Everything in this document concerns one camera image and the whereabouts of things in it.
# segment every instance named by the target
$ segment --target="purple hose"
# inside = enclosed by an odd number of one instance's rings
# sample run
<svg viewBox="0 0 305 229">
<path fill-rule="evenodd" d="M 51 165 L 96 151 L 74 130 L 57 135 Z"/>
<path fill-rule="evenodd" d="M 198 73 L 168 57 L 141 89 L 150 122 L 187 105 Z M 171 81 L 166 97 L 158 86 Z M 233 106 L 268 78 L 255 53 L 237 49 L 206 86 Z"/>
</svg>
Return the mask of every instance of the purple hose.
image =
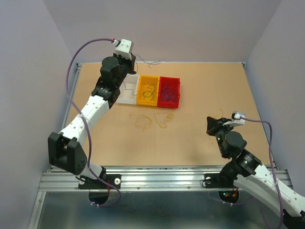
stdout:
<svg viewBox="0 0 305 229">
<path fill-rule="evenodd" d="M 282 224 L 283 224 L 283 200 L 282 200 L 282 195 L 281 195 L 281 191 L 280 191 L 280 188 L 277 184 L 277 180 L 276 180 L 276 175 L 275 175 L 275 168 L 274 168 L 274 165 L 273 165 L 273 160 L 272 160 L 272 154 L 271 154 L 271 145 L 272 145 L 272 126 L 270 124 L 270 122 L 267 122 L 267 121 L 261 121 L 261 120 L 254 120 L 254 119 L 249 119 L 249 118 L 244 118 L 244 117 L 241 117 L 241 119 L 244 119 L 246 121 L 249 121 L 249 122 L 254 122 L 254 123 L 266 123 L 268 124 L 269 126 L 269 129 L 270 129 L 270 139 L 269 139 L 269 160 L 270 160 L 270 165 L 271 165 L 271 170 L 272 170 L 272 176 L 273 176 L 273 180 L 274 180 L 274 183 L 276 184 L 275 185 L 275 188 L 276 188 L 276 191 L 278 193 L 278 200 L 279 200 L 279 203 L 280 203 L 280 222 L 279 222 L 279 225 L 276 227 L 276 229 L 280 229 Z M 265 223 L 267 224 L 267 226 L 271 229 L 273 229 L 270 224 L 266 221 L 266 218 L 263 214 L 263 218 L 264 218 L 264 221 Z"/>
<path fill-rule="evenodd" d="M 77 56 L 77 54 L 85 47 L 87 46 L 88 44 L 90 43 L 93 43 L 93 42 L 98 42 L 98 41 L 109 41 L 109 42 L 113 42 L 113 39 L 109 39 L 109 38 L 98 38 L 98 39 L 94 39 L 94 40 L 91 40 L 91 41 L 88 41 L 86 42 L 85 44 L 83 44 L 77 51 L 76 53 L 74 54 L 74 56 L 72 57 L 72 60 L 69 64 L 69 67 L 68 67 L 68 70 L 67 70 L 67 75 L 66 75 L 66 94 L 67 94 L 67 97 L 69 99 L 69 101 L 71 102 L 71 104 L 75 107 L 75 109 L 77 110 L 77 112 L 81 115 L 81 118 L 82 118 L 82 121 L 84 122 L 84 125 L 85 125 L 85 129 L 86 129 L 86 132 L 87 132 L 87 135 L 88 135 L 88 141 L 89 141 L 89 156 L 88 156 L 88 168 L 89 168 L 89 171 L 92 173 L 92 175 L 97 178 L 100 182 L 102 182 L 103 184 L 109 186 L 110 188 L 113 188 L 115 189 L 118 193 L 119 193 L 119 198 L 112 204 L 109 204 L 109 205 L 101 205 L 101 207 L 110 207 L 110 206 L 113 206 L 115 204 L 117 204 L 120 199 L 121 199 L 121 192 L 120 190 L 111 185 L 111 184 L 108 184 L 106 181 L 102 180 L 99 178 L 98 175 L 96 175 L 92 169 L 90 168 L 90 161 L 91 161 L 91 156 L 92 156 L 92 140 L 91 140 L 91 135 L 90 135 L 90 130 L 89 130 L 89 127 L 88 127 L 88 123 L 86 121 L 86 119 L 82 116 L 82 112 L 81 110 L 77 107 L 77 105 L 75 104 L 75 102 L 70 98 L 70 95 L 69 95 L 69 89 L 68 89 L 68 85 L 69 85 L 69 75 L 70 75 L 70 70 L 71 70 L 71 67 L 73 65 L 73 62 Z"/>
</svg>

